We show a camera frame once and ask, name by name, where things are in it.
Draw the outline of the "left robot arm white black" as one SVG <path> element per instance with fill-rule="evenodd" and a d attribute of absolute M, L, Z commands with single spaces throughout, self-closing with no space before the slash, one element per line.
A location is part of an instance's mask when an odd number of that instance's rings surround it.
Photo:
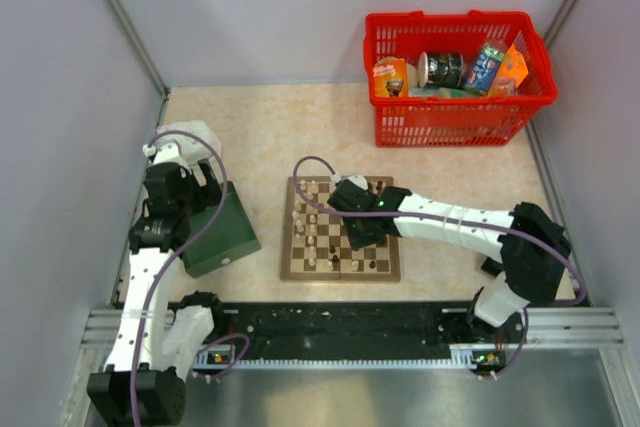
<path fill-rule="evenodd" d="M 225 317 L 208 306 L 181 307 L 166 324 L 169 296 L 185 251 L 203 236 L 190 220 L 206 210 L 219 217 L 228 184 L 198 160 L 199 183 L 177 141 L 144 149 L 150 164 L 143 212 L 129 232 L 129 284 L 119 329 L 103 369 L 87 393 L 109 426 L 175 426 L 185 410 L 186 380 L 201 345 L 226 334 Z"/>

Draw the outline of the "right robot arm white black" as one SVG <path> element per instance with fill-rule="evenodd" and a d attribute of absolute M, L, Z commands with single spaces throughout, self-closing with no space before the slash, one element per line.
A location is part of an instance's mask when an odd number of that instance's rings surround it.
<path fill-rule="evenodd" d="M 352 248 L 394 236 L 445 242 L 479 253 L 494 280 L 472 301 L 466 327 L 476 341 L 498 336 L 530 304 L 556 300 L 571 246 L 564 228 L 536 204 L 482 210 L 435 201 L 409 189 L 369 188 L 361 175 L 331 176 L 328 205 L 341 214 Z"/>

